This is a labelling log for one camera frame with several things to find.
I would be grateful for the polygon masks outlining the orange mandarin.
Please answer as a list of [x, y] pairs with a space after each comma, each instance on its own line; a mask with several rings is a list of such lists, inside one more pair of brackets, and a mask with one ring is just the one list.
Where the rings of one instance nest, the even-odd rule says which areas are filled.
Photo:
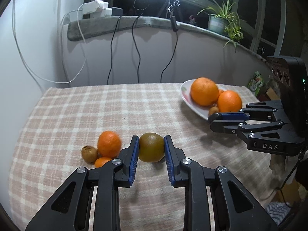
[[97, 149], [102, 157], [115, 158], [119, 155], [122, 142], [117, 133], [104, 131], [99, 136]]

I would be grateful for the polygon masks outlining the potted spider plant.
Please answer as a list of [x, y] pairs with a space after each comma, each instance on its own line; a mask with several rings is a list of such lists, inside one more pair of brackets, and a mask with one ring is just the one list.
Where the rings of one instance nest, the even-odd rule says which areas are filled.
[[210, 0], [212, 5], [201, 9], [197, 16], [203, 13], [208, 14], [208, 30], [227, 37], [228, 40], [224, 44], [226, 47], [228, 44], [234, 46], [236, 52], [237, 46], [243, 39], [243, 32], [240, 23], [240, 17], [237, 11], [233, 11], [233, 6], [236, 2], [232, 0], [222, 1], [219, 4], [216, 0]]

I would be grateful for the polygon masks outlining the striped cloth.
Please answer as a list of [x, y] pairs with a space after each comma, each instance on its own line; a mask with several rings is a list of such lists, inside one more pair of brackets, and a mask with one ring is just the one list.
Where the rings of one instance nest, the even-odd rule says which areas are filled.
[[270, 202], [267, 207], [265, 207], [265, 210], [274, 222], [279, 225], [289, 214], [291, 208], [282, 202]]

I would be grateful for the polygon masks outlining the large green-brown kiwi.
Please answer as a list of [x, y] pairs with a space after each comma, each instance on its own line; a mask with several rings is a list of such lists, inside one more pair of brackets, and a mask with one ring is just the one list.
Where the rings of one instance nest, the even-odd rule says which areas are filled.
[[153, 132], [141, 135], [138, 157], [146, 163], [156, 163], [162, 160], [164, 158], [164, 139]]

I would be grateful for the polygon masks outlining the white power strip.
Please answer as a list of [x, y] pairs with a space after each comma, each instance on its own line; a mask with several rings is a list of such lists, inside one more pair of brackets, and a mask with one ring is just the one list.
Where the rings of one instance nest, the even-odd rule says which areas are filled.
[[103, 0], [84, 3], [81, 6], [81, 10], [83, 15], [92, 14], [93, 18], [111, 17], [112, 15], [112, 8], [109, 7], [108, 2], [104, 2]]

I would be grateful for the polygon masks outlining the white crumpled cloth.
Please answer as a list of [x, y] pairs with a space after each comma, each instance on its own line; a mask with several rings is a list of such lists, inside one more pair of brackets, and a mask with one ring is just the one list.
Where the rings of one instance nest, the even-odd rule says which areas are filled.
[[281, 187], [287, 176], [295, 167], [298, 156], [284, 157], [272, 154], [270, 157], [269, 168], [272, 172], [272, 178], [277, 187]]

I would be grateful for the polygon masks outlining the small orange tangerine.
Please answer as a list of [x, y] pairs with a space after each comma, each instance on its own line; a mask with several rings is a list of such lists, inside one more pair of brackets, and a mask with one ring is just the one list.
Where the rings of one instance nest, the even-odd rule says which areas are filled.
[[112, 159], [109, 157], [100, 157], [95, 161], [95, 167], [100, 168], [107, 162], [111, 161]]

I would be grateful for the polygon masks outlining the green snack package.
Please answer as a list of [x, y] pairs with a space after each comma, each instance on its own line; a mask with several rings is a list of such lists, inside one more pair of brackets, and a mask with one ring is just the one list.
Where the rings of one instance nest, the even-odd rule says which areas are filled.
[[254, 94], [254, 96], [257, 97], [263, 86], [264, 86], [263, 76], [259, 71], [256, 71], [253, 75], [253, 78], [249, 81], [247, 88]]

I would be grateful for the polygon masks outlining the small kiwi in plate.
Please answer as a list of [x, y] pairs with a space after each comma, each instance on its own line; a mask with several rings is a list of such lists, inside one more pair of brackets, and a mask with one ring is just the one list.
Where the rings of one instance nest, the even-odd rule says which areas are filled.
[[216, 114], [219, 112], [220, 112], [219, 108], [217, 106], [213, 106], [209, 109], [208, 116], [211, 116], [212, 114]]

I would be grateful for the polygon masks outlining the grey sill mat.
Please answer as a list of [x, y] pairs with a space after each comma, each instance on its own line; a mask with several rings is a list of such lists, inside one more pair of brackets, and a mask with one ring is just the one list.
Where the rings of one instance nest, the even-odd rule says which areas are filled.
[[[100, 35], [105, 35], [114, 32], [116, 22], [118, 21], [117, 16], [112, 17], [104, 17], [104, 18], [90, 18], [90, 19], [82, 19], [79, 21], [73, 21], [68, 24], [67, 30], [67, 38], [70, 41], [81, 41], [82, 36], [78, 28], [78, 23], [81, 27], [82, 34], [84, 35], [85, 39], [98, 37]], [[119, 31], [124, 31], [132, 28], [134, 20], [137, 16], [124, 16], [120, 19], [120, 26]], [[172, 30], [171, 21], [169, 19], [163, 19], [158, 17], [139, 17], [137, 20], [136, 28], [143, 28], [143, 27], [150, 27], [156, 29], [163, 29], [163, 30]], [[203, 29], [197, 26], [193, 26], [191, 24], [177, 22], [177, 27], [180, 30], [192, 33], [198, 33], [202, 35], [207, 35], [213, 37], [215, 39], [219, 39], [224, 41], [225, 43], [229, 38], [224, 37], [220, 34], [212, 32], [207, 29]], [[251, 55], [256, 57], [258, 60], [262, 62], [266, 62], [266, 59], [261, 57], [259, 54], [247, 49], [246, 47], [237, 44], [237, 48], [242, 48], [243, 50], [249, 52]]]

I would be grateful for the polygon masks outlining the large orange in plate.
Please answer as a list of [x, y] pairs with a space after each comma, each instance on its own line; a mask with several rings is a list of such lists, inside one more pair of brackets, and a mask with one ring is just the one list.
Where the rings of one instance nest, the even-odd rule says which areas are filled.
[[199, 106], [215, 104], [219, 94], [216, 83], [205, 77], [197, 78], [191, 85], [191, 98]]

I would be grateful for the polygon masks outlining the white oval plate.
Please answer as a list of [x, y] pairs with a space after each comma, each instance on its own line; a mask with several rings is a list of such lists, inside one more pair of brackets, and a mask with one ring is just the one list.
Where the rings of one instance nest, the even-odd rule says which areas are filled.
[[185, 102], [185, 104], [198, 116], [200, 116], [204, 120], [208, 120], [209, 117], [209, 110], [211, 106], [200, 106], [197, 103], [195, 103], [191, 97], [191, 86], [195, 79], [187, 80], [183, 82], [180, 86], [180, 92], [182, 100]]

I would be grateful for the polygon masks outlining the pink plaid tablecloth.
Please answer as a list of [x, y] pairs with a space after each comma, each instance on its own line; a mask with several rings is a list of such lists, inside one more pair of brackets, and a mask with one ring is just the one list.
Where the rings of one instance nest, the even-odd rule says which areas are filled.
[[270, 155], [249, 151], [235, 135], [214, 133], [182, 100], [179, 84], [50, 88], [39, 99], [15, 147], [9, 175], [14, 223], [30, 219], [79, 166], [84, 146], [96, 146], [104, 131], [126, 148], [133, 135], [170, 135], [177, 148], [200, 165], [223, 165], [267, 205], [274, 197]]

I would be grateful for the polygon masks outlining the small brown kiwi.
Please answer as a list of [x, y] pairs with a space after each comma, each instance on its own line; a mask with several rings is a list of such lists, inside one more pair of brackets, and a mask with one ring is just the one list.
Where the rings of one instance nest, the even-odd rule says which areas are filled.
[[98, 158], [98, 151], [93, 146], [84, 146], [81, 149], [81, 156], [87, 163], [94, 163]]

